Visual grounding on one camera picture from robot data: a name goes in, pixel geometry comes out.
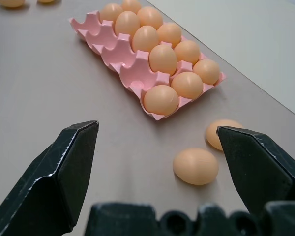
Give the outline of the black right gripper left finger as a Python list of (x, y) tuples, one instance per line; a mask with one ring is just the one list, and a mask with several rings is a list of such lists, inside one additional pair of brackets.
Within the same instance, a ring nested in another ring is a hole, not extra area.
[(76, 226), (87, 193), (99, 123), (63, 129), (0, 205), (0, 236), (61, 236)]

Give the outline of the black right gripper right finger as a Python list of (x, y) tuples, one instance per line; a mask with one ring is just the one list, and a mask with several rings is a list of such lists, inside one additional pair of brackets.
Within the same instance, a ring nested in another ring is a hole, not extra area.
[(295, 160), (268, 135), (219, 126), (216, 131), (234, 186), (248, 211), (272, 201), (295, 201)]

